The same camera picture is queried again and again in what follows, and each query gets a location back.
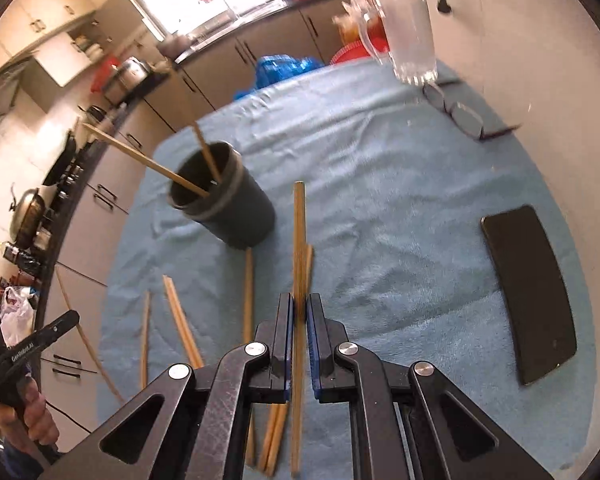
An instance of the hand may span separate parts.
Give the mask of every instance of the hand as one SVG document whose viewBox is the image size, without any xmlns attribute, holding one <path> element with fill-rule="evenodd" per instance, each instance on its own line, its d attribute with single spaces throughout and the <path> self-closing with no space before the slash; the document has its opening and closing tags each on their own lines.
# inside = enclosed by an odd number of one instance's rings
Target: hand
<svg viewBox="0 0 600 480">
<path fill-rule="evenodd" d="M 60 436 L 60 432 L 51 413 L 46 408 L 45 396 L 38 391 L 38 385 L 35 380 L 29 378 L 24 394 L 24 423 L 27 427 L 29 438 L 33 441 L 39 441 L 44 446 L 55 444 Z M 22 436 L 13 427 L 17 419 L 16 411 L 11 406 L 0 404 L 0 429 L 5 439 L 14 448 L 26 453 L 27 443 L 24 442 Z"/>
</svg>

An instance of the black phone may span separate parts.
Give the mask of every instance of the black phone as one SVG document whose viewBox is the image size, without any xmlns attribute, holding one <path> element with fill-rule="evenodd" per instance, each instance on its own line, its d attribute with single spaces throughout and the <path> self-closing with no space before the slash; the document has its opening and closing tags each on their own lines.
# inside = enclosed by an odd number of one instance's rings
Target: black phone
<svg viewBox="0 0 600 480">
<path fill-rule="evenodd" d="M 518 376 L 531 384 L 576 353 L 576 333 L 560 267 L 530 205 L 480 221 L 504 292 Z"/>
</svg>

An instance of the wooden chopstick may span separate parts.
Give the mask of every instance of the wooden chopstick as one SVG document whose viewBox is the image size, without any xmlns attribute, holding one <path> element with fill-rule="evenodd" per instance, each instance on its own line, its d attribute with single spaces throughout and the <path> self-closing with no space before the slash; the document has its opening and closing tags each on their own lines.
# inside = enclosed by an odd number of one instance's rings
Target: wooden chopstick
<svg viewBox="0 0 600 480">
<path fill-rule="evenodd" d="M 171 309 L 171 314 L 173 315 L 173 320 L 176 322 L 180 340 L 182 341 L 182 345 L 189 358 L 189 364 L 192 368 L 202 368 L 204 363 L 200 356 L 198 346 L 196 345 L 196 340 L 193 339 L 193 334 L 189 329 L 187 319 L 182 311 L 182 306 L 180 305 L 180 300 L 178 298 L 178 293 L 176 292 L 176 287 L 173 284 L 173 280 L 169 276 L 163 275 L 162 283 L 164 284 L 164 291 L 167 295 L 167 301 L 169 303 L 169 308 Z"/>
<path fill-rule="evenodd" d="M 168 72 L 170 77 L 180 77 L 171 64 L 168 67 Z M 175 92 L 173 95 L 176 101 L 178 101 L 176 103 L 177 107 L 181 111 L 183 111 L 185 115 L 189 116 L 188 118 L 185 117 L 184 119 L 187 122 L 190 121 L 191 126 L 193 127 L 193 131 L 196 133 L 196 137 L 198 138 L 198 142 L 200 143 L 200 147 L 202 148 L 202 156 L 205 158 L 205 162 L 207 167 L 209 168 L 209 171 L 211 172 L 211 176 L 214 178 L 217 184 L 220 184 L 222 182 L 222 176 L 218 171 L 218 167 L 216 166 L 214 156 L 212 155 L 211 150 L 209 149 L 209 146 L 205 141 L 205 137 L 203 137 L 202 132 L 200 131 L 198 123 L 195 120 L 192 120 L 193 118 L 188 113 L 191 110 L 190 103 L 187 101 L 185 94 L 182 92 Z"/>
<path fill-rule="evenodd" d="M 311 270 L 314 259 L 314 247 L 306 247 L 306 288 L 309 289 L 311 283 Z M 286 412 L 288 404 L 272 404 L 269 410 L 269 420 L 267 422 L 267 433 L 262 445 L 262 453 L 258 467 L 267 476 L 273 476 L 276 471 L 276 462 L 278 460 L 278 451 L 282 440 L 283 430 L 286 422 Z"/>
<path fill-rule="evenodd" d="M 60 277 L 60 272 L 58 271 L 58 267 L 56 267 L 56 278 L 58 279 L 58 285 L 60 285 L 60 292 L 62 293 L 62 297 L 64 298 L 64 305 L 66 306 L 67 310 L 72 310 L 71 303 L 69 302 L 69 296 L 67 295 L 66 289 L 64 288 L 64 283 L 62 282 L 62 278 Z M 104 379 L 104 381 L 107 383 L 109 390 L 116 397 L 116 399 L 119 400 L 120 404 L 124 404 L 125 399 L 123 399 L 122 395 L 120 395 L 120 392 L 116 388 L 116 385 L 113 383 L 113 381 L 111 380 L 111 377 L 109 377 L 109 374 L 107 374 L 107 371 L 102 366 L 102 363 L 100 362 L 100 359 L 98 359 L 98 355 L 96 354 L 96 351 L 93 349 L 93 346 L 91 346 L 91 343 L 89 342 L 89 338 L 84 333 L 84 330 L 80 326 L 80 323 L 78 323 L 75 327 L 78 329 L 78 333 L 80 334 L 80 339 L 82 339 L 82 342 L 84 343 L 84 346 L 87 349 L 87 352 L 91 356 L 91 359 L 93 359 L 93 362 L 96 364 L 96 368 L 102 375 L 102 378 Z"/>
<path fill-rule="evenodd" d="M 280 444 L 282 443 L 282 435 L 285 430 L 286 412 L 289 408 L 289 403 L 285 404 L 274 404 L 273 406 L 278 407 L 278 412 L 275 414 L 275 426 L 273 429 L 273 435 L 271 437 L 271 448 L 269 449 L 269 457 L 267 458 L 267 467 L 265 469 L 265 475 L 273 476 L 276 472 L 276 463 L 278 462 L 278 452 L 280 451 Z"/>
<path fill-rule="evenodd" d="M 262 443 L 262 451 L 260 452 L 260 459 L 258 460 L 258 469 L 263 473 L 267 472 L 267 460 L 270 455 L 271 441 L 273 440 L 273 432 L 276 429 L 276 421 L 278 420 L 278 414 L 280 413 L 280 406 L 282 404 L 272 404 L 269 409 L 269 420 L 267 421 L 267 430 L 264 435 L 264 442 Z M 273 469 L 276 468 L 276 461 L 273 460 Z"/>
<path fill-rule="evenodd" d="M 300 473 L 302 441 L 302 394 L 304 393 L 304 354 L 306 350 L 306 216 L 304 182 L 294 183 L 294 342 L 291 379 L 291 476 Z"/>
<path fill-rule="evenodd" d="M 216 162 L 214 160 L 214 156 L 209 149 L 208 144 L 205 141 L 205 137 L 202 136 L 202 132 L 200 131 L 200 127 L 196 121 L 191 125 L 193 126 L 193 131 L 196 133 L 196 137 L 198 138 L 198 142 L 200 143 L 200 148 L 202 148 L 202 156 L 205 157 L 206 165 L 209 167 L 209 171 L 213 176 L 214 180 L 217 184 L 222 182 L 222 176 L 220 176 L 220 172 L 218 171 L 218 167 L 216 166 Z"/>
<path fill-rule="evenodd" d="M 151 315 L 151 293 L 144 294 L 144 313 L 142 314 L 142 333 L 140 336 L 140 389 L 144 390 L 148 383 L 149 369 L 149 316 Z"/>
<path fill-rule="evenodd" d="M 248 247 L 244 255 L 244 313 L 242 315 L 242 342 L 253 340 L 253 251 Z M 247 449 L 244 462 L 249 467 L 256 463 L 256 439 L 253 421 L 253 409 L 247 435 Z"/>
<path fill-rule="evenodd" d="M 196 186 L 194 183 L 189 182 L 186 178 L 181 177 L 179 174 L 173 173 L 173 171 L 158 164 L 152 158 L 149 158 L 143 153 L 138 152 L 138 150 L 134 150 L 131 146 L 127 146 L 124 142 L 120 142 L 119 140 L 114 139 L 113 137 L 107 135 L 105 132 L 97 129 L 95 126 L 91 126 L 87 123 L 82 123 L 82 125 L 91 130 L 95 134 L 95 136 L 98 137 L 98 139 L 103 140 L 104 142 L 110 144 L 114 148 L 119 149 L 121 152 L 140 162 L 140 164 L 144 164 L 146 167 L 157 171 L 158 173 L 167 178 L 170 178 L 176 184 L 180 184 L 182 187 L 196 193 L 197 195 L 200 195 L 203 198 L 205 196 L 209 196 L 208 191 L 205 191 L 201 187 Z"/>
</svg>

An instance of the table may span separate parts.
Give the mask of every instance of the table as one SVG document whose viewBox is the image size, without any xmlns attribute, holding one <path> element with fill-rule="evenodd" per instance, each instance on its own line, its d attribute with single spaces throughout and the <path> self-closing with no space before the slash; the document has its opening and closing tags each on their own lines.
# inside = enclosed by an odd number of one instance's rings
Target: table
<svg viewBox="0 0 600 480">
<path fill-rule="evenodd" d="M 451 74 L 441 66 L 441 79 Z M 445 88 L 500 121 L 466 85 Z M 290 290 L 292 182 L 304 180 L 312 292 L 349 338 L 382 359 L 438 366 L 545 468 L 584 446 L 596 381 L 592 315 L 569 229 L 514 136 L 478 143 L 371 60 L 300 76 L 200 121 L 208 140 L 232 143 L 274 203 L 277 223 L 254 249 L 256 322 Z M 197 149 L 185 128 L 155 152 L 176 170 Z M 170 275 L 205 362 L 241 342 L 244 254 L 166 203 L 168 182 L 148 172 L 109 278 L 100 357 L 123 395 L 138 390 L 142 298 L 153 293 L 150 378 L 184 350 L 162 292 Z M 578 352 L 532 386 L 518 384 L 506 309 L 479 220 L 530 203 L 554 248 L 570 296 Z M 307 478 L 350 478 L 348 410 L 321 406 L 306 382 Z M 104 420 L 116 401 L 98 392 Z M 256 412 L 258 439 L 264 417 Z M 284 446 L 278 475 L 285 478 Z"/>
</svg>

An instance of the black cup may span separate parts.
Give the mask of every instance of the black cup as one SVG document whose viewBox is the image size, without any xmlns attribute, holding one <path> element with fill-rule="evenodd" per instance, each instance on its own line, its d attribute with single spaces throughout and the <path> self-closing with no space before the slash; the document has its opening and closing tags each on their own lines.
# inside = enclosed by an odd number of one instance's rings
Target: black cup
<svg viewBox="0 0 600 480">
<path fill-rule="evenodd" d="M 178 174 L 207 190 L 209 195 L 202 198 L 172 182 L 169 203 L 227 245 L 236 249 L 253 247 L 273 229 L 276 220 L 273 204 L 243 166 L 240 153 L 230 144 L 213 142 L 209 149 L 222 176 L 222 184 L 214 183 L 202 151 L 198 151 L 183 163 Z"/>
</svg>

